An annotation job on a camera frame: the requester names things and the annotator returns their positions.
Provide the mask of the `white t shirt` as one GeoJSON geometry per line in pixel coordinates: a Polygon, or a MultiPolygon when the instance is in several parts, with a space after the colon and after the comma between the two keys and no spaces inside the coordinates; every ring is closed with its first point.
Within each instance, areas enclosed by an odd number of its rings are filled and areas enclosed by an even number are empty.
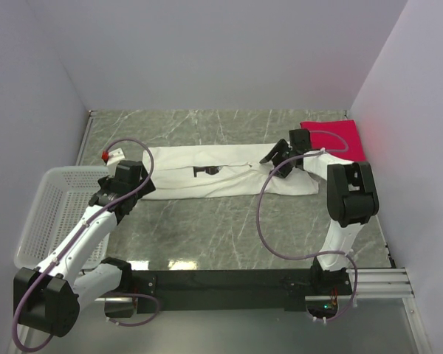
{"type": "Polygon", "coordinates": [[[271,164],[260,164],[274,147],[254,145],[194,145],[152,147],[156,190],[145,200],[176,200],[257,195],[271,164]]]}

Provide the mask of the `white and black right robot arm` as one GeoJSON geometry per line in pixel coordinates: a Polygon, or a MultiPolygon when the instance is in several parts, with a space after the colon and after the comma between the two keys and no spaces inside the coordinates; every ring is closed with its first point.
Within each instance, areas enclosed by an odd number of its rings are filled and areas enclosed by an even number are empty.
{"type": "Polygon", "coordinates": [[[272,163],[273,169],[261,187],[255,222],[261,242],[276,257],[313,260],[307,285],[316,294],[326,294],[348,281],[347,265],[356,268],[350,256],[351,247],[364,225],[378,213],[380,203],[371,165],[335,156],[336,153],[348,152],[348,142],[333,132],[318,133],[338,139],[343,146],[314,148],[312,132],[299,128],[289,132],[289,141],[280,139],[259,161],[260,164],[272,163]],[[261,231],[261,202],[270,180],[273,177],[286,178],[295,168],[323,179],[327,187],[326,206],[330,223],[326,239],[320,251],[306,256],[280,254],[268,245],[261,231]]]}

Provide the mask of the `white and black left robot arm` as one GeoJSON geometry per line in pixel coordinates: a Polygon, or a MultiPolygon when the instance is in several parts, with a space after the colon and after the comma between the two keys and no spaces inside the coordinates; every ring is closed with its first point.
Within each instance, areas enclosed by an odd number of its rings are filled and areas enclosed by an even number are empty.
{"type": "Polygon", "coordinates": [[[130,263],[106,258],[89,273],[80,271],[98,244],[129,215],[137,202],[155,191],[142,162],[122,160],[113,174],[99,179],[78,223],[47,258],[23,267],[13,279],[13,324],[51,336],[65,336],[79,313],[112,292],[125,296],[133,287],[130,263]]]}

